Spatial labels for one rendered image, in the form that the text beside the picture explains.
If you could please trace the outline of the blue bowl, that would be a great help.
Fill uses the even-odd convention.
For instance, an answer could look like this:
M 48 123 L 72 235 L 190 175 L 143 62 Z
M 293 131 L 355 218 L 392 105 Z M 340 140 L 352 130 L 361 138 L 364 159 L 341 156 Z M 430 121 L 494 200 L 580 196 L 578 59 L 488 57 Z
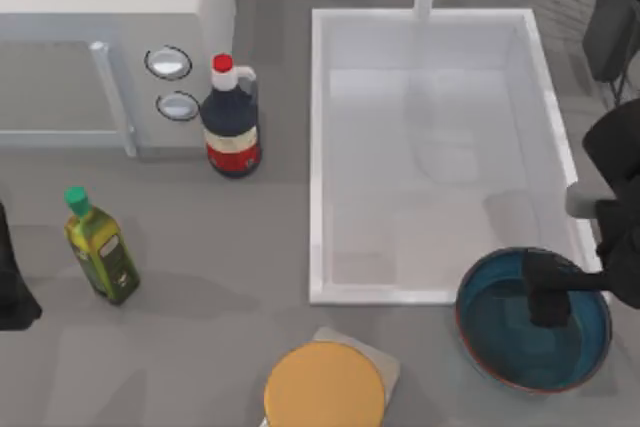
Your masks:
M 535 325 L 522 267 L 538 259 L 553 261 L 563 273 L 582 271 L 547 249 L 498 249 L 462 277 L 454 311 L 459 338 L 480 371 L 513 389 L 548 395 L 584 384 L 602 367 L 612 319 L 602 294 L 569 291 L 567 322 Z

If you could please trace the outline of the microwave glass door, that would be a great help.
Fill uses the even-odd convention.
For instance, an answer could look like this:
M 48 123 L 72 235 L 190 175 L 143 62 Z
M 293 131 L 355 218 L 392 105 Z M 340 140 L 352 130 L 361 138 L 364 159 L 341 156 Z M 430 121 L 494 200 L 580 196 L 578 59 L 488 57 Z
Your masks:
M 0 41 L 0 148 L 117 148 L 86 42 Z

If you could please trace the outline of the white sink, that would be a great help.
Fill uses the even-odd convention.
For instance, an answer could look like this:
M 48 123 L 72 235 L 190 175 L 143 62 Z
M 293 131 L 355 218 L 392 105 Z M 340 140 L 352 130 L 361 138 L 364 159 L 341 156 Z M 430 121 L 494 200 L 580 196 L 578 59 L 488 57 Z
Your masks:
M 529 9 L 312 13 L 309 300 L 443 305 L 504 247 L 600 267 Z

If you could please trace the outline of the yellow round cup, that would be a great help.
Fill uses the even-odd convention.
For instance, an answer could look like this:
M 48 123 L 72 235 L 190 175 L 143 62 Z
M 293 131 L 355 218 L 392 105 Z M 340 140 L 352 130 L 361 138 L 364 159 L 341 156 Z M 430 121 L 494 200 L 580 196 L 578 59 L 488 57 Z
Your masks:
M 310 341 L 274 364 L 263 392 L 267 427 L 382 427 L 383 378 L 356 348 Z

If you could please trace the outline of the grey square coaster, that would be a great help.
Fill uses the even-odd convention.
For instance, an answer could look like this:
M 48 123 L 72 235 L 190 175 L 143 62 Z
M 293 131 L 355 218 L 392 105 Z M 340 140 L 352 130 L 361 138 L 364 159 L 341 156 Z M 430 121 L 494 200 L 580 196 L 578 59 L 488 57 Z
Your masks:
M 376 366 L 382 378 L 385 390 L 385 405 L 390 403 L 401 373 L 401 363 L 397 358 L 326 326 L 320 327 L 311 337 L 311 340 L 348 345 L 366 356 Z

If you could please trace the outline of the black chair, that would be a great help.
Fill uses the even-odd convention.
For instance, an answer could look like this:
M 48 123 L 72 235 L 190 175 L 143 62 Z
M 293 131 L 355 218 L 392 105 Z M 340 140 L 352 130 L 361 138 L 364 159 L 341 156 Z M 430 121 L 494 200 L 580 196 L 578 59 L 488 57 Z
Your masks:
M 592 78 L 607 84 L 619 105 L 640 52 L 640 0 L 596 0 L 582 47 Z

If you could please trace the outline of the silver microwave knob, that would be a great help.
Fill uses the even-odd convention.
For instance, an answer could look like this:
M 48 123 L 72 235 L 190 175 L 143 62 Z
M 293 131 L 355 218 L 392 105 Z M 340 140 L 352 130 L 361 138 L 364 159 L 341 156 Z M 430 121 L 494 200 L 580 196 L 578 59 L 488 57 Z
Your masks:
M 163 117 L 174 122 L 189 122 L 199 116 L 200 110 L 198 100 L 183 91 L 158 96 L 155 107 Z
M 193 68 L 187 53 L 170 45 L 147 51 L 144 56 L 144 64 L 152 75 L 167 81 L 185 78 Z

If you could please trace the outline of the green bottle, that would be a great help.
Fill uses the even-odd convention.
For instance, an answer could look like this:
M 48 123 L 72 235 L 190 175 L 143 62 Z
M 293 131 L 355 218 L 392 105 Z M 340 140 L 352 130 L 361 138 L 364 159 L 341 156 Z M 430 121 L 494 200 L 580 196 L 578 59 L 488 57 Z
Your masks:
M 139 287 L 140 276 L 116 220 L 95 206 L 81 186 L 65 190 L 71 215 L 65 237 L 92 289 L 112 305 L 122 305 Z

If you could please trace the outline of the dark bottle with red cap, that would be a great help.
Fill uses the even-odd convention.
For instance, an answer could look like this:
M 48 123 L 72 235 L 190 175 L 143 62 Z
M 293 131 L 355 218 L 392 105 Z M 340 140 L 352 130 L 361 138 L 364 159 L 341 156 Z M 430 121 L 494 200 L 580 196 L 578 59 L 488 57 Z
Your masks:
M 250 175 L 260 164 L 258 83 L 255 71 L 231 55 L 211 60 L 211 89 L 199 108 L 207 158 L 228 178 Z

